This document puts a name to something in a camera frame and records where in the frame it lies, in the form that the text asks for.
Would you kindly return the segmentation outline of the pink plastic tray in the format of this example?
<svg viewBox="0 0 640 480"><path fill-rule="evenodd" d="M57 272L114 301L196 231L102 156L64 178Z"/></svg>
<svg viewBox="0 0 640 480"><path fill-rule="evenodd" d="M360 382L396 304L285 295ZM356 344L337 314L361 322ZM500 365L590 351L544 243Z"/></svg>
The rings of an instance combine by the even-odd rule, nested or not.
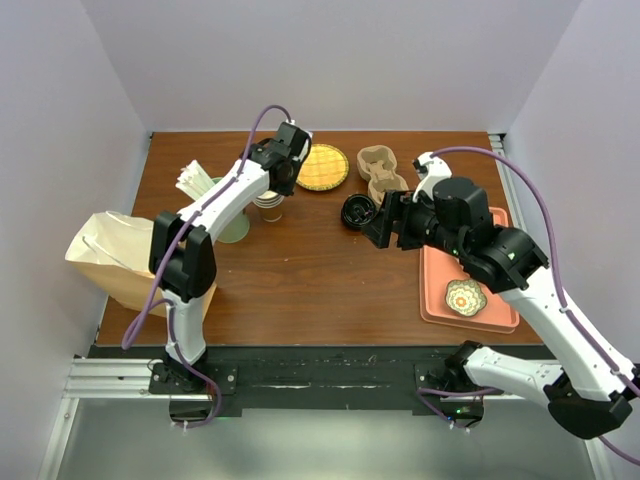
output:
<svg viewBox="0 0 640 480"><path fill-rule="evenodd" d="M520 323L515 309L466 274L456 258L435 248L422 248L419 280L426 322L499 334L513 333Z"/></svg>

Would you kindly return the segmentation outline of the stack of paper cups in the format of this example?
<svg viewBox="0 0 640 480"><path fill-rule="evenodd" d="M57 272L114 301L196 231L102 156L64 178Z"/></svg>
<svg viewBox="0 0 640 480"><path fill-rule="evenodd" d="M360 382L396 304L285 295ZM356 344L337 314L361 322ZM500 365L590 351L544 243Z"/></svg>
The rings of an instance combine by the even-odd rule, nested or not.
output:
<svg viewBox="0 0 640 480"><path fill-rule="evenodd" d="M261 218L269 223L276 222L282 218L282 203L284 196L273 191L267 191L253 200Z"/></svg>

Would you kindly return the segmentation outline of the white wrapped straws bundle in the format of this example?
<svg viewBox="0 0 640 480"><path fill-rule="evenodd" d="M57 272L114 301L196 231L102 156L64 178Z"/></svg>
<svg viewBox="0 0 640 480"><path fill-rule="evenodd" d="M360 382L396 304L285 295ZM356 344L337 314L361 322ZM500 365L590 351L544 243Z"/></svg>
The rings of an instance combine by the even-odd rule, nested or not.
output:
<svg viewBox="0 0 640 480"><path fill-rule="evenodd" d="M197 160L192 160L181 169L175 187L196 201L215 186L214 180L206 173Z"/></svg>

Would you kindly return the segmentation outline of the brown paper bag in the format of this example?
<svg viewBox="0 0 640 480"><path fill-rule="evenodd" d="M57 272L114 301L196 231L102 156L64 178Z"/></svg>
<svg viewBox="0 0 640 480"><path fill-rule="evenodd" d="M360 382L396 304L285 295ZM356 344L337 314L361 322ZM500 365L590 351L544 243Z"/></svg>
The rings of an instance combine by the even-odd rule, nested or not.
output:
<svg viewBox="0 0 640 480"><path fill-rule="evenodd" d="M149 269L154 222L131 217L119 212L100 212L91 215L69 245L65 260L104 290L126 309L135 311L134 317L144 308L155 274ZM184 248L178 245L162 276L163 283L154 293L153 302L163 298L161 290L169 287L166 280L179 282L187 287L187 274L200 274L202 266L195 267L195 260L184 259ZM215 281L203 292L198 312L202 324L216 289Z"/></svg>

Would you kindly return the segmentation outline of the aluminium frame rail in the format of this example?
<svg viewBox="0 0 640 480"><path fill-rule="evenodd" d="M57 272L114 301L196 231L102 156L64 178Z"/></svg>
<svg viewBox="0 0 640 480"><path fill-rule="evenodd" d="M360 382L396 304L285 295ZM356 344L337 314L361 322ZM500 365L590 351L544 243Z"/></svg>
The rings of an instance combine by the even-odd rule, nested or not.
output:
<svg viewBox="0 0 640 480"><path fill-rule="evenodd" d="M204 394L154 394L149 391L159 359L74 359L63 388L62 400L45 450L38 479L56 479L82 399L176 401L206 400Z"/></svg>

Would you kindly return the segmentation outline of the yellow woven coaster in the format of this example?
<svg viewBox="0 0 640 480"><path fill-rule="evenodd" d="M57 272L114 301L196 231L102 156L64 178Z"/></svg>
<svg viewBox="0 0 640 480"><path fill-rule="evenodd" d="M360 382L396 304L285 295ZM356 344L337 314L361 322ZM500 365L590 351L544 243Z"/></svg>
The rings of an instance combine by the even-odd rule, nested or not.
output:
<svg viewBox="0 0 640 480"><path fill-rule="evenodd" d="M296 183L309 191L328 191L338 187L348 173L349 162L341 150L327 144L314 144Z"/></svg>

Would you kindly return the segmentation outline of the cardboard cup carrier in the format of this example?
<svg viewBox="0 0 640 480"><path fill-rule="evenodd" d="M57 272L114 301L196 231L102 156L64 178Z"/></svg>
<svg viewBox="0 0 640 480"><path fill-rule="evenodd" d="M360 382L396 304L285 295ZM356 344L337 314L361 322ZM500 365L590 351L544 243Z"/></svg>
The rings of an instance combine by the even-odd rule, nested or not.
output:
<svg viewBox="0 0 640 480"><path fill-rule="evenodd" d="M380 208L387 191L407 191L406 180L397 173L394 152L385 145L361 149L356 157L359 174L367 182L367 195Z"/></svg>

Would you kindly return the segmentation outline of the stack of black lids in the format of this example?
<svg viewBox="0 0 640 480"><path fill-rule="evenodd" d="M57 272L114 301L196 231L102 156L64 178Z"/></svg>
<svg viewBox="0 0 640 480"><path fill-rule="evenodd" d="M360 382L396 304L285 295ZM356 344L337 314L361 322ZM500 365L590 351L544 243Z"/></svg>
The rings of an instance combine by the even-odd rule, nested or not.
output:
<svg viewBox="0 0 640 480"><path fill-rule="evenodd" d="M343 203L340 218L350 230L360 231L369 224L377 213L373 200L364 194L350 195Z"/></svg>

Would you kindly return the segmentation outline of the green straw holder cup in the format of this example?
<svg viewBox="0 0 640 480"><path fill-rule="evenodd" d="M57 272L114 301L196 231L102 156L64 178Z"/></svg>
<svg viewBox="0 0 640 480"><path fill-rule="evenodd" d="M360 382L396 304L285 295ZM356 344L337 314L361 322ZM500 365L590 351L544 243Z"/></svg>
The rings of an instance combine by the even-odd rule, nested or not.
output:
<svg viewBox="0 0 640 480"><path fill-rule="evenodd" d="M226 216L228 222L224 228L217 228L215 231L209 230L211 237L217 243L233 244L241 241L246 237L250 229L250 221L246 213L246 205L231 218Z"/></svg>

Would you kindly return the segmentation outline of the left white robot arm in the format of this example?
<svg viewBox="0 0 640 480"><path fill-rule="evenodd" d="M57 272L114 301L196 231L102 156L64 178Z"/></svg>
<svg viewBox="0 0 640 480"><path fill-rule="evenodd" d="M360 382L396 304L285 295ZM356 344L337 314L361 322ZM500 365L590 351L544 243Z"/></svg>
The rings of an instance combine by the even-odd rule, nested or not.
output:
<svg viewBox="0 0 640 480"><path fill-rule="evenodd" d="M236 216L263 194L293 194L308 158L312 134L284 121L274 136L248 140L229 172L200 199L177 213L160 213L153 225L149 269L166 304L166 354L175 362L171 378L185 392L207 380L203 297L212 287L217 264L214 243Z"/></svg>

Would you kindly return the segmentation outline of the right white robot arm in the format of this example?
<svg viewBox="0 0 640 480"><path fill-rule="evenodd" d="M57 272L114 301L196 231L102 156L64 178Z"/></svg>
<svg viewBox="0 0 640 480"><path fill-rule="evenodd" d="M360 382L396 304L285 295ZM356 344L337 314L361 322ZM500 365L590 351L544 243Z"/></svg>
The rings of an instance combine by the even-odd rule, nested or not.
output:
<svg viewBox="0 0 640 480"><path fill-rule="evenodd" d="M459 393L496 389L546 408L566 431L590 440L618 429L639 395L639 370L555 292L549 260L524 231L495 224L484 189L455 177L424 191L392 191L362 229L376 247L393 234L403 250L435 248L524 316L557 362L536 364L466 341L445 361Z"/></svg>

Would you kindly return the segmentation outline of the floral patterned small dish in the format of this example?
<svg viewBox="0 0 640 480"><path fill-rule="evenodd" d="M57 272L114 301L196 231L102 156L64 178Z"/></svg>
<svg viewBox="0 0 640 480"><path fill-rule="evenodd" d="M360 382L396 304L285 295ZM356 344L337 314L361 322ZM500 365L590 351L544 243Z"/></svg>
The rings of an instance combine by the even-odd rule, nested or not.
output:
<svg viewBox="0 0 640 480"><path fill-rule="evenodd" d="M444 300L452 311L464 317L477 315L488 303L480 284L473 279L451 280L446 286Z"/></svg>

